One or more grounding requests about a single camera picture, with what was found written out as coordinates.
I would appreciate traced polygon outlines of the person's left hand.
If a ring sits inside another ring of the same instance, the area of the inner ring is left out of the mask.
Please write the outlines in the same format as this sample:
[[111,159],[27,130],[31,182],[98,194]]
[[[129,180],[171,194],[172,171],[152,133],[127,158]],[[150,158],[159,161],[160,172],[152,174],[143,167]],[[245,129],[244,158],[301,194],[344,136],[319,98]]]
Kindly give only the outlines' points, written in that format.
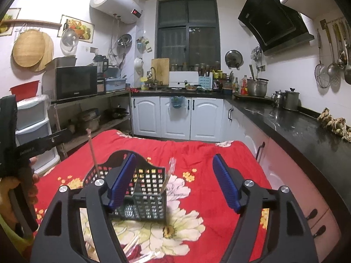
[[34,205],[38,202],[38,187],[36,183],[39,182],[39,175],[33,173],[30,169],[32,179],[27,178],[25,181],[19,180],[16,177],[5,177],[1,178],[1,217],[10,229],[15,230],[19,220],[14,213],[11,201],[9,198],[9,191],[15,189],[20,184],[25,187],[26,190],[26,203],[30,208],[30,215],[34,217]]

